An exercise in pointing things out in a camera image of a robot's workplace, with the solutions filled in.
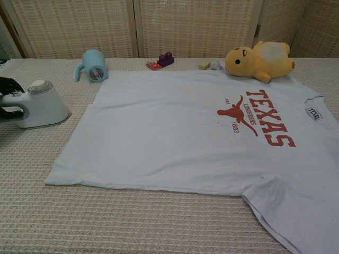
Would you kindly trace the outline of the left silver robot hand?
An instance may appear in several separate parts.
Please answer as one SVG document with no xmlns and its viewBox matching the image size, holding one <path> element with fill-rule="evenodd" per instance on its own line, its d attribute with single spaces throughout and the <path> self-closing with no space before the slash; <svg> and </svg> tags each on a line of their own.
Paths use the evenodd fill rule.
<svg viewBox="0 0 339 254">
<path fill-rule="evenodd" d="M 1 94 L 8 95 L 13 92 L 22 92 L 24 93 L 21 85 L 12 78 L 1 77 Z M 8 112 L 1 107 L 1 119 L 15 119 L 21 117 L 23 113 L 21 111 Z"/>
</svg>

